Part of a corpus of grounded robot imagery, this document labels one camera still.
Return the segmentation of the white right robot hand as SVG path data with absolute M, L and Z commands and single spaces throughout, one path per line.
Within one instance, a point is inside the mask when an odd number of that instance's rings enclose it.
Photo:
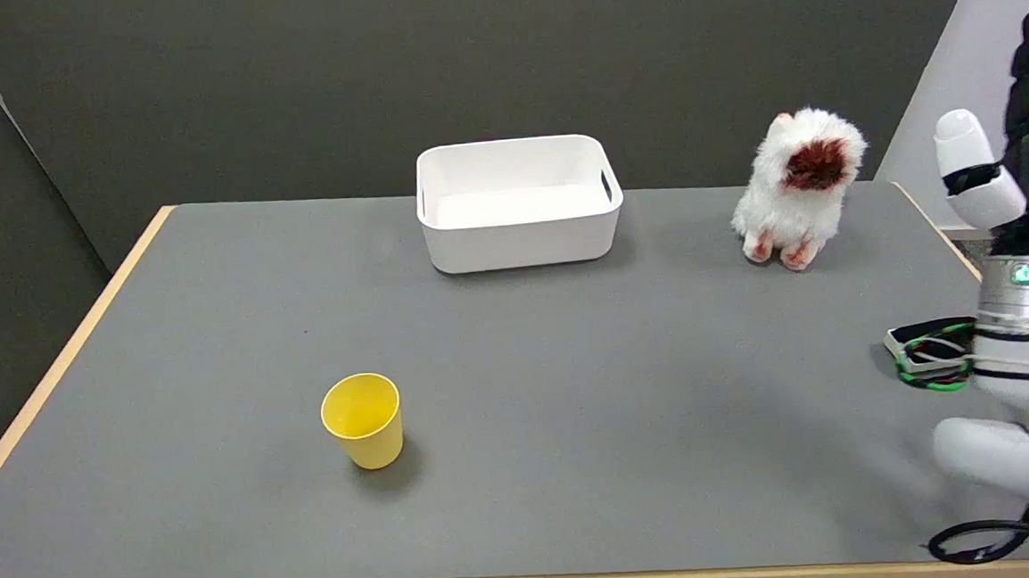
M 992 236 L 999 256 L 1029 255 L 1029 12 L 1010 62 L 999 153 L 973 111 L 946 112 L 934 130 L 947 202 L 965 224 Z

